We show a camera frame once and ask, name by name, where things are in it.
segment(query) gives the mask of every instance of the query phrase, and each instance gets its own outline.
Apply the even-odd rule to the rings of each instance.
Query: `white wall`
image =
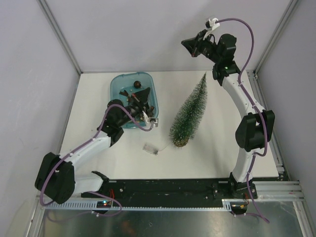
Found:
[[[316,222],[316,1],[301,1],[259,72],[285,165]]]
[[[0,236],[21,236],[78,75],[35,0],[0,1]]]
[[[83,72],[210,70],[203,56],[192,60],[182,40],[205,29],[205,19],[239,17],[255,35],[254,68],[290,0],[47,0]],[[236,61],[250,51],[240,23],[216,30],[237,37]]]

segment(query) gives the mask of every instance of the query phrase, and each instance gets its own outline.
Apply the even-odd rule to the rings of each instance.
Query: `miniature christmas tree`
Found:
[[[203,117],[207,101],[206,73],[182,105],[170,129],[169,137],[176,147],[193,139]]]

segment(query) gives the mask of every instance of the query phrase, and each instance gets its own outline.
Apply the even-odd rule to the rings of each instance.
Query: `purple cable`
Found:
[[[122,207],[122,205],[121,205],[117,200],[115,200],[115,199],[113,199],[113,198],[111,198],[111,197],[108,197],[108,196],[105,196],[105,195],[96,193],[96,192],[88,192],[88,193],[91,193],[91,194],[100,196],[100,197],[102,197],[102,198],[106,198],[106,199],[108,199],[108,200],[111,200],[111,201],[115,202],[115,203],[119,206],[119,210],[118,210],[117,212],[113,213],[113,214],[101,214],[101,213],[98,213],[98,212],[93,212],[93,213],[96,213],[96,215],[104,216],[104,217],[109,217],[109,216],[116,216],[116,215],[118,215],[118,214],[120,214],[120,213],[122,212],[123,207]],[[72,216],[72,217],[69,217],[69,218],[63,219],[63,220],[53,220],[53,219],[51,219],[51,218],[49,217],[49,213],[48,213],[48,214],[47,214],[47,218],[48,218],[48,220],[51,221],[51,222],[56,222],[56,223],[58,223],[58,222],[69,221],[69,220],[71,220],[71,219],[73,219],[73,218],[75,218],[75,217],[78,217],[78,216],[81,216],[81,215],[85,215],[85,214],[88,214],[88,213],[92,213],[92,212],[91,212],[91,211],[84,211],[84,212],[81,212],[81,213],[79,213],[79,214],[77,214],[77,215],[74,215],[74,216]]]
[[[106,116],[108,115],[109,110],[110,110],[111,108],[113,108],[113,107],[119,107],[120,109],[122,109],[122,110],[127,114],[127,116],[132,120],[132,122],[133,122],[137,127],[139,127],[141,130],[148,132],[148,131],[150,131],[150,130],[153,129],[153,127],[154,127],[154,124],[153,124],[153,123],[151,124],[151,127],[150,127],[149,129],[145,129],[145,128],[143,128],[142,126],[140,126],[140,125],[138,124],[138,122],[135,121],[135,119],[132,117],[132,115],[130,115],[129,112],[128,112],[123,106],[114,104],[114,105],[110,105],[110,106],[107,108],[107,110],[105,111],[104,116],[103,116],[103,119],[102,119],[102,122],[101,122],[101,125],[100,125],[98,131],[96,132],[96,134],[93,136],[93,138],[96,138],[96,137],[99,135],[99,133],[101,132],[102,126],[103,126],[103,124],[104,124],[104,122],[105,122],[105,120],[106,120]],[[89,139],[89,140],[86,141],[85,143],[83,143],[83,144],[81,144],[80,146],[78,146],[77,148],[73,149],[71,152],[69,152],[68,154],[66,154],[62,159],[60,159],[60,161],[58,161],[58,162],[55,164],[55,166],[52,168],[52,170],[51,170],[50,173],[48,174],[47,178],[45,179],[45,182],[44,182],[44,184],[43,184],[43,186],[42,186],[42,189],[41,189],[41,191],[40,191],[39,202],[40,202],[40,204],[41,204],[42,206],[48,206],[48,205],[51,205],[51,204],[54,202],[54,201],[50,201],[50,202],[48,202],[48,203],[44,203],[44,192],[45,192],[45,189],[46,189],[46,187],[47,187],[47,184],[48,184],[48,182],[49,182],[51,176],[54,174],[54,172],[56,171],[56,169],[60,166],[60,164],[61,164],[65,159],[67,159],[68,157],[70,157],[70,154],[71,154],[71,153],[73,154],[73,153],[77,152],[79,149],[81,149],[82,147],[84,147],[84,146],[86,146],[87,144],[89,144],[90,142],[92,142],[92,141],[93,141],[93,138]]]
[[[255,102],[253,101],[253,99],[251,98],[250,94],[248,93],[248,91],[246,90],[246,88],[243,86],[242,82],[241,82],[241,75],[243,73],[243,71],[245,70],[246,66],[248,65],[249,61],[250,61],[250,58],[252,56],[252,52],[253,52],[253,48],[254,48],[254,36],[253,36],[253,31],[251,29],[251,27],[248,25],[248,23],[246,23],[245,21],[241,20],[241,19],[238,19],[238,18],[226,18],[226,19],[223,19],[223,20],[218,20],[216,21],[216,23],[221,23],[221,22],[225,22],[225,21],[238,21],[238,22],[241,22],[243,23],[247,28],[248,30],[250,31],[250,34],[251,34],[251,49],[250,49],[250,53],[249,53],[249,56],[248,56],[248,59],[247,61],[245,62],[243,68],[241,69],[239,75],[238,75],[238,84],[239,86],[241,87],[241,89],[243,90],[244,94],[246,95],[246,97],[249,99],[253,109],[259,114],[260,116],[260,120],[261,120],[261,123],[262,123],[262,126],[263,126],[263,133],[264,133],[264,138],[265,138],[265,149],[264,149],[264,152],[263,154],[260,154],[258,152],[254,152],[253,154],[253,157],[252,157],[252,161],[251,161],[251,165],[249,167],[249,171],[247,172],[247,176],[246,176],[246,179],[247,179],[247,188],[248,188],[248,192],[249,192],[249,195],[250,195],[250,198],[252,200],[252,203],[253,205],[255,206],[257,212],[259,213],[259,216],[267,223],[270,223],[269,220],[267,218],[265,218],[261,212],[260,212],[260,209],[259,207],[257,206],[253,196],[252,196],[252,192],[250,190],[250,186],[249,186],[249,174],[252,170],[252,167],[255,163],[255,159],[256,159],[256,155],[259,155],[261,157],[264,157],[266,154],[267,154],[267,151],[268,151],[268,134],[267,134],[267,127],[266,127],[266,123],[265,123],[265,120],[263,118],[263,115],[262,113],[259,111],[258,107],[255,105]],[[251,215],[251,216],[258,216],[258,214],[255,214],[255,213],[249,213],[247,215]]]

